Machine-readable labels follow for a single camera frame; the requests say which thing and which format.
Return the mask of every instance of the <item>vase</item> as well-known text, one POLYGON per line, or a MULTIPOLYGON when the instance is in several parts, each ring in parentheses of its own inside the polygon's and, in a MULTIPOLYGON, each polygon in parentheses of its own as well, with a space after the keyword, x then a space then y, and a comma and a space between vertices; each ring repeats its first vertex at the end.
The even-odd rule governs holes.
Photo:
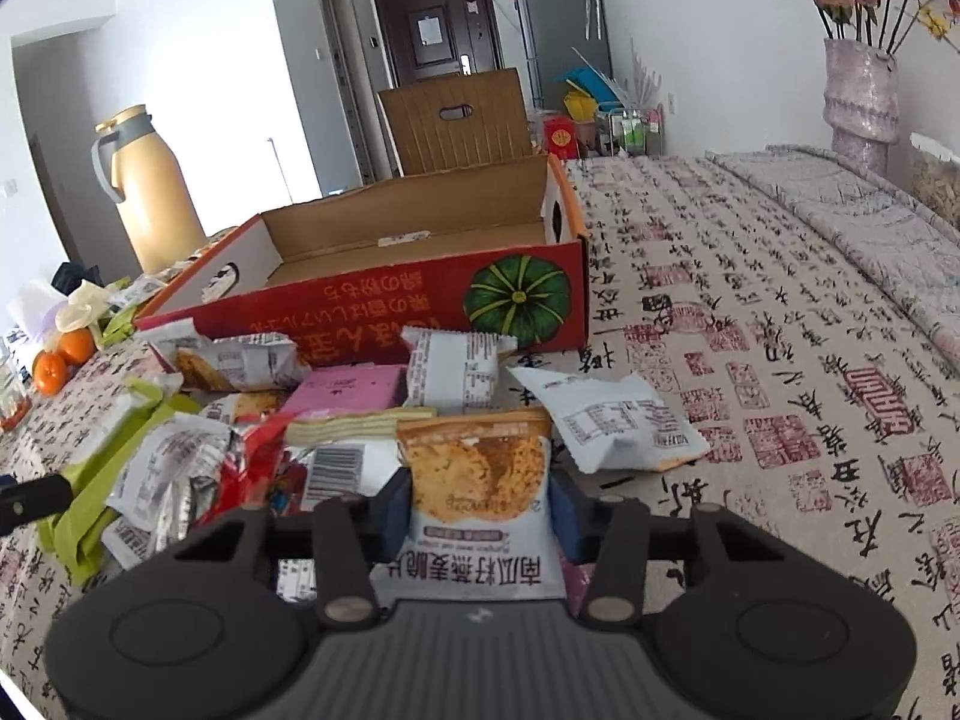
POLYGON ((833 127, 833 150, 879 175, 899 141, 899 71, 896 60, 858 40, 826 40, 824 121, 833 127))

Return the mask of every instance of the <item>thermos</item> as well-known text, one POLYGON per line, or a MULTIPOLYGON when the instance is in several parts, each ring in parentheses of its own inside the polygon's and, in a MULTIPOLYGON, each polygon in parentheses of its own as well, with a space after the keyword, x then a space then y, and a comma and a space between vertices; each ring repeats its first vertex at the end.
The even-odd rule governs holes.
POLYGON ((97 180, 116 203, 146 274, 169 268, 206 243, 181 167, 151 119, 146 105, 121 111, 97 125, 92 150, 97 180))

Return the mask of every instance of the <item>refrigerator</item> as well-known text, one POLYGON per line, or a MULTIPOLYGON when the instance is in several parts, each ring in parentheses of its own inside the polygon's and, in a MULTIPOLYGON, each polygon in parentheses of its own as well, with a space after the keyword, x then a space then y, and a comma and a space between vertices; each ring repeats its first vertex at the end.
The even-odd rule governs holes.
POLYGON ((558 79, 567 71, 584 64, 571 47, 576 47, 594 68, 607 76, 612 75, 606 15, 602 20, 603 38, 597 40, 594 17, 590 39, 587 40, 586 2, 515 0, 536 108, 565 111, 563 97, 570 87, 558 79))

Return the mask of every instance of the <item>gray handle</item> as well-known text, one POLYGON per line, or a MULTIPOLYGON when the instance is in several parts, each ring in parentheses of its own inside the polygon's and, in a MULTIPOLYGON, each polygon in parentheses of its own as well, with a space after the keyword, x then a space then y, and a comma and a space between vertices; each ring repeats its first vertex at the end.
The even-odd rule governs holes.
POLYGON ((107 193, 107 196, 117 205, 120 205, 120 203, 122 203, 126 197, 123 197, 123 194, 120 194, 107 178, 107 172, 104 170, 104 160, 103 156, 101 155, 101 149, 107 143, 114 143, 119 139, 119 132, 110 132, 109 134, 98 138, 97 142, 93 143, 93 148, 90 149, 90 155, 93 158, 93 175, 97 176, 97 181, 100 182, 100 186, 107 193))

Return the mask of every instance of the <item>open box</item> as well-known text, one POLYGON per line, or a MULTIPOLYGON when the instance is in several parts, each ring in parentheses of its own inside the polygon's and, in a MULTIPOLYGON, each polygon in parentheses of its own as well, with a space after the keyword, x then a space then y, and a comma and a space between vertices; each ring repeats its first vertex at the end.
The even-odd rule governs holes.
POLYGON ((280 332, 311 365, 404 362, 400 329, 587 341, 587 235, 560 162, 537 155, 395 178, 267 211, 208 250, 136 319, 210 338, 280 332))

